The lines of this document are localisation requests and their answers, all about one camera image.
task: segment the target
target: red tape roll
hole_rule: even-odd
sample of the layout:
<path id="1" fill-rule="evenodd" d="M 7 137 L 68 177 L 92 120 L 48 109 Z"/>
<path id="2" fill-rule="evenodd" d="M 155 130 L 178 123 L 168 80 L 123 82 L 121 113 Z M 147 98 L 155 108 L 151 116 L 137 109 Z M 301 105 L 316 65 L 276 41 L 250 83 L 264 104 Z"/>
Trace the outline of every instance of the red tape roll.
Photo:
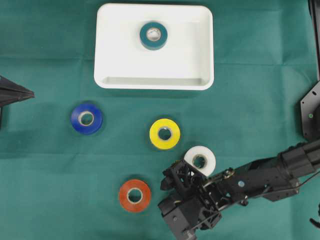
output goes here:
<path id="1" fill-rule="evenodd" d="M 139 190 L 141 192 L 141 199 L 138 202 L 133 202 L 129 199 L 129 192 L 131 190 Z M 145 182 L 131 179 L 120 187 L 118 197 L 121 206 L 125 210 L 131 213 L 139 213 L 148 207 L 151 200 L 151 191 Z"/>

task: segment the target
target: blue tape roll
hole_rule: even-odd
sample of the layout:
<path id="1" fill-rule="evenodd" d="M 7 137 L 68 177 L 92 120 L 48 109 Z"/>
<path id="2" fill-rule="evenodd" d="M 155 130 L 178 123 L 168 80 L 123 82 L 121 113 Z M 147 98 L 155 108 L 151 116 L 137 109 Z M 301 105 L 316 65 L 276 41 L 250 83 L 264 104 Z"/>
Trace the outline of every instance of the blue tape roll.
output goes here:
<path id="1" fill-rule="evenodd" d="M 147 37 L 148 30 L 155 28 L 158 29 L 161 33 L 161 37 L 158 40 L 150 40 Z M 140 30 L 140 40 L 142 45 L 149 50 L 158 50 L 162 48 L 167 41 L 168 38 L 168 32 L 165 26 L 158 22 L 148 22 L 147 24 L 143 25 L 143 27 Z"/>
<path id="2" fill-rule="evenodd" d="M 84 114 L 92 114 L 93 116 L 92 122 L 88 125 L 81 123 L 81 117 Z M 103 117 L 102 112 L 95 105 L 91 103 L 84 103 L 80 104 L 73 110 L 70 121 L 77 132 L 89 135 L 99 130 L 103 122 Z"/>

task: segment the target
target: yellow tape roll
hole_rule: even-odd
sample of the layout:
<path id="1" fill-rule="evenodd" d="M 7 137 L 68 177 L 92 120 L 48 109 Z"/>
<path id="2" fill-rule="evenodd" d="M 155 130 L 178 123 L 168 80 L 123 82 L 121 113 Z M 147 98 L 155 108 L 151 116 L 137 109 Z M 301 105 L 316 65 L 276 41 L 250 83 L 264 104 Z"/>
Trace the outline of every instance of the yellow tape roll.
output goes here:
<path id="1" fill-rule="evenodd" d="M 163 140 L 159 137 L 159 132 L 161 129 L 169 130 L 171 136 L 167 140 Z M 180 139 L 180 129 L 179 126 L 172 120 L 167 118 L 162 118 L 155 121 L 149 132 L 151 143 L 158 149 L 168 150 L 172 149 Z"/>

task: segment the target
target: teal tape roll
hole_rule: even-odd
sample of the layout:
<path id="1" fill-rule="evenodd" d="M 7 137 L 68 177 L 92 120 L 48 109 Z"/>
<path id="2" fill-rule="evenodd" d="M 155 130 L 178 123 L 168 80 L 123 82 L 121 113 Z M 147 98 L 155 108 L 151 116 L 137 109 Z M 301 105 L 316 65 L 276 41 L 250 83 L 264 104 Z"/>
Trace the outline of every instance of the teal tape roll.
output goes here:
<path id="1" fill-rule="evenodd" d="M 167 38 L 167 29 L 158 22 L 148 22 L 140 30 L 141 43 L 149 50 L 161 49 L 166 44 Z"/>

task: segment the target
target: black object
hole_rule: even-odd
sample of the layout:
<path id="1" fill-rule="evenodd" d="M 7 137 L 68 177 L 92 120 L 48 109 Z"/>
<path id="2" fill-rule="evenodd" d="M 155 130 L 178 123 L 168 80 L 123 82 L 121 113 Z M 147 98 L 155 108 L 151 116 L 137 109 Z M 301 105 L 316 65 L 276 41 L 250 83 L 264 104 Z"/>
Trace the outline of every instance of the black object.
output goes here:
<path id="1" fill-rule="evenodd" d="M 303 136 L 309 140 L 320 138 L 320 0 L 308 0 L 313 24 L 317 59 L 317 84 L 300 101 Z"/>
<path id="2" fill-rule="evenodd" d="M 0 126 L 3 106 L 34 97 L 35 93 L 33 91 L 0 76 Z"/>
<path id="3" fill-rule="evenodd" d="M 158 204 L 164 221 L 177 240 L 195 240 L 196 229 L 212 229 L 221 211 L 234 205 L 247 206 L 249 199 L 272 202 L 294 196 L 305 182 L 300 177 L 320 168 L 320 140 L 299 143 L 276 157 L 255 160 L 206 178 L 184 160 L 163 174 L 161 190 L 175 191 Z"/>
<path id="4" fill-rule="evenodd" d="M 318 215 L 319 215 L 319 217 L 320 217 L 320 204 L 319 204 L 318 207 L 319 207 Z M 311 222 L 316 228 L 320 229 L 320 222 L 318 222 L 318 221 L 316 221 L 316 220 L 314 220 L 314 219 L 312 219 L 312 218 L 310 218 L 310 222 Z"/>

